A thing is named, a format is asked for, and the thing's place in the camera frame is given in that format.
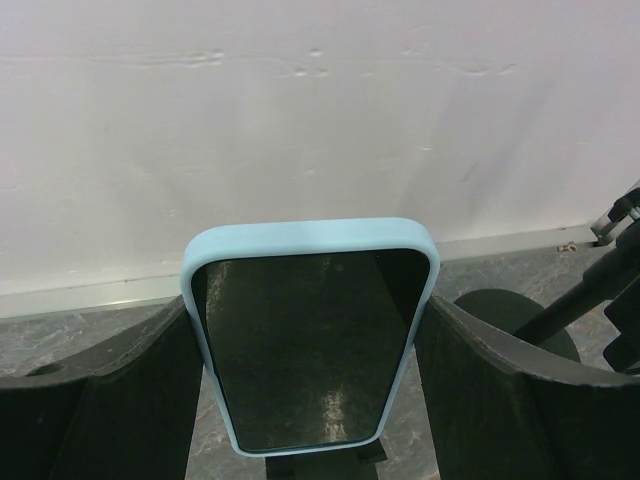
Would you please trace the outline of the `black folding phone stand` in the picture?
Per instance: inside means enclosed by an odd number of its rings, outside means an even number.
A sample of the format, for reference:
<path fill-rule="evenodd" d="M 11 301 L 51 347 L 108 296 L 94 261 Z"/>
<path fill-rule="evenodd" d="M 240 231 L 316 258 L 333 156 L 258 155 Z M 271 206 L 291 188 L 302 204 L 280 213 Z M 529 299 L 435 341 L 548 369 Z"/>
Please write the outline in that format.
<path fill-rule="evenodd" d="M 376 465 L 387 460 L 380 440 L 341 450 L 265 459 L 269 480 L 377 480 Z"/>

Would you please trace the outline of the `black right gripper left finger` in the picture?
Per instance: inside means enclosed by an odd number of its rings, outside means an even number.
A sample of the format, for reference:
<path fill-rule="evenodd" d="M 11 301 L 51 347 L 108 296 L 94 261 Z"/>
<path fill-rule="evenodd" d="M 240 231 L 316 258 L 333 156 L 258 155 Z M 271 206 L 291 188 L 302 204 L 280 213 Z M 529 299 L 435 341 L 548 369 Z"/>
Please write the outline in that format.
<path fill-rule="evenodd" d="M 203 361 L 184 302 L 1 380 L 4 479 L 182 479 Z"/>

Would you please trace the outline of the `black round-base phone holder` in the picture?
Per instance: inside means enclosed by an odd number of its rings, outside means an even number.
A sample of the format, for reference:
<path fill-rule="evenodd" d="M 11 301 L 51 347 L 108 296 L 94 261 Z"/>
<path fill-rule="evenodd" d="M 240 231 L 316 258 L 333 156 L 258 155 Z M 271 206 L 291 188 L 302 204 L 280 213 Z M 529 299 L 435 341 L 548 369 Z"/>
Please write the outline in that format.
<path fill-rule="evenodd" d="M 476 318 L 550 353 L 580 359 L 566 327 L 607 301 L 605 315 L 619 335 L 603 351 L 617 373 L 639 374 L 639 186 L 618 198 L 608 211 L 620 223 L 614 248 L 592 264 L 569 291 L 544 308 L 504 289 L 481 289 L 455 304 Z"/>

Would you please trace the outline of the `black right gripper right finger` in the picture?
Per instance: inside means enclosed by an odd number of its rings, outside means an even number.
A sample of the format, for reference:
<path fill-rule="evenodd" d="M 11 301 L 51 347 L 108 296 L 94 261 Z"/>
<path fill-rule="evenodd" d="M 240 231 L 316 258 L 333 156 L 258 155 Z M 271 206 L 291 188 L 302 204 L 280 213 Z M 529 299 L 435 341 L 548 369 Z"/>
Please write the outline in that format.
<path fill-rule="evenodd" d="M 638 378 L 549 353 L 440 297 L 415 348 L 441 478 L 638 478 Z"/>

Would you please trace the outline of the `phone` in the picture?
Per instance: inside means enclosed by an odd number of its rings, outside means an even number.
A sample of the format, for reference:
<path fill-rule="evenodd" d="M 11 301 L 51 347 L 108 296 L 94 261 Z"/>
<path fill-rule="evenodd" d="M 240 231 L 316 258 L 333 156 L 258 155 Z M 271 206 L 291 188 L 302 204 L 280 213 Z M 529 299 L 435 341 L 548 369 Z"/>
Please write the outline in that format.
<path fill-rule="evenodd" d="M 376 440 L 439 270 L 429 232 L 407 218 L 196 235 L 181 294 L 232 448 L 273 457 Z"/>

